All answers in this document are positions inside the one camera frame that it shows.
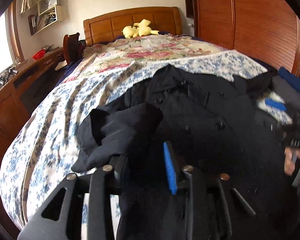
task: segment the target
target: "wooden chair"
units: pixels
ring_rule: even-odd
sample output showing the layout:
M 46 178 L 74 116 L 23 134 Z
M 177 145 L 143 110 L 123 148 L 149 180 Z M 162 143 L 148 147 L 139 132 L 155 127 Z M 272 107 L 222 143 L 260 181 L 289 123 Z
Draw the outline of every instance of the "wooden chair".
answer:
M 63 54 L 67 64 L 79 58 L 80 33 L 65 35 L 63 38 Z

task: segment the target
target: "pink floral quilt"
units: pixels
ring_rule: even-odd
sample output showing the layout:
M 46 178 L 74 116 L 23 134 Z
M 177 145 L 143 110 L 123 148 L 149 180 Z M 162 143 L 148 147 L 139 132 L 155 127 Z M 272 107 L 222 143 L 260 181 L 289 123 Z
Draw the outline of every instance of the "pink floral quilt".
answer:
M 172 34 L 119 39 L 108 45 L 95 44 L 84 50 L 84 58 L 62 82 L 68 82 L 114 68 L 128 67 L 134 60 L 156 61 L 193 57 L 221 52 L 225 49 L 189 36 Z

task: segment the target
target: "window frame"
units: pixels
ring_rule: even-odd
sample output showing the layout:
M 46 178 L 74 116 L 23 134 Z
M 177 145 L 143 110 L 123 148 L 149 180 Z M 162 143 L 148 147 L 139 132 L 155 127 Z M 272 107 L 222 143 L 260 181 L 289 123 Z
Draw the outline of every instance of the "window frame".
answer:
M 18 27 L 17 27 L 17 17 L 16 17 L 16 0 L 9 5 L 8 9 L 5 11 L 5 19 L 6 19 L 6 31 L 8 44 L 10 49 L 10 54 L 12 57 L 12 61 L 16 63 L 16 61 L 24 62 L 25 58 L 23 56 Z

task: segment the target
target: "cabinet door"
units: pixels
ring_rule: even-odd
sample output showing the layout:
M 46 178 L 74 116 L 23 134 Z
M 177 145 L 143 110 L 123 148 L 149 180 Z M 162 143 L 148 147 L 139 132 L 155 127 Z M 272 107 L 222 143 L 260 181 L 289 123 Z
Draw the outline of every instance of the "cabinet door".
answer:
M 297 16 L 286 1 L 234 0 L 234 8 L 234 49 L 292 71 L 299 30 Z
M 12 85 L 0 90 L 0 135 L 6 150 L 30 118 Z
M 196 33 L 200 39 L 233 49 L 233 0 L 196 0 L 198 13 L 194 14 Z
M 26 121 L 29 119 L 25 107 L 21 104 L 13 84 L 7 84 L 0 90 L 0 167 L 2 158 L 14 138 L 20 132 Z M 0 197 L 0 223 L 5 230 L 17 238 L 19 230 L 13 224 L 4 210 Z

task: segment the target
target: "metal bolt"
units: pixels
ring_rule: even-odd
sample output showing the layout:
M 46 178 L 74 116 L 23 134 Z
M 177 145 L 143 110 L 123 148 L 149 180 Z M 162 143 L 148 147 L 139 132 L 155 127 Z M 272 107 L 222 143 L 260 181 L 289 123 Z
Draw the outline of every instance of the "metal bolt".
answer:
M 69 173 L 67 175 L 67 179 L 68 180 L 74 180 L 77 177 L 77 175 L 75 173 Z
M 221 173 L 220 174 L 220 179 L 227 181 L 227 180 L 230 179 L 230 176 L 229 176 L 229 174 Z
M 105 165 L 102 167 L 103 171 L 109 172 L 112 171 L 113 167 L 111 165 Z
M 186 166 L 184 166 L 183 167 L 183 170 L 184 171 L 187 171 L 187 172 L 192 172 L 193 171 L 193 166 L 191 166 L 191 165 L 186 165 Z

